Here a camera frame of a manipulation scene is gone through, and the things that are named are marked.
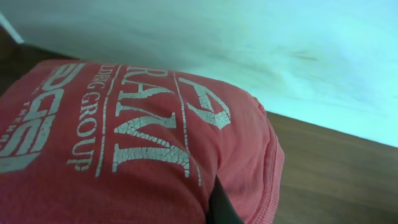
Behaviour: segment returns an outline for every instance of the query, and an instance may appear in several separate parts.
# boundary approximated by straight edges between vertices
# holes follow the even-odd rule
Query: dark object
[[[206,214],[207,224],[244,224],[236,214],[229,198],[216,176],[213,191],[209,199],[209,212]]]

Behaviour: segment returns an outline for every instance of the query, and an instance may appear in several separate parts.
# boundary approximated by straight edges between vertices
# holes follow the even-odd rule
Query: wall
[[[0,0],[28,44],[237,85],[269,111],[398,146],[394,0]]]

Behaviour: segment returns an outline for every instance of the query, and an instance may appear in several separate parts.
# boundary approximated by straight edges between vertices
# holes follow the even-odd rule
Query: floor
[[[0,93],[37,62],[23,46],[0,61]],[[398,149],[268,114],[285,151],[275,224],[398,223]]]

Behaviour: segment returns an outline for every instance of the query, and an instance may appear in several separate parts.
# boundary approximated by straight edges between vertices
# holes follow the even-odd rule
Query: red t-shirt
[[[0,223],[204,223],[216,174],[271,223],[284,160],[264,108],[171,70],[42,62],[0,99]]]

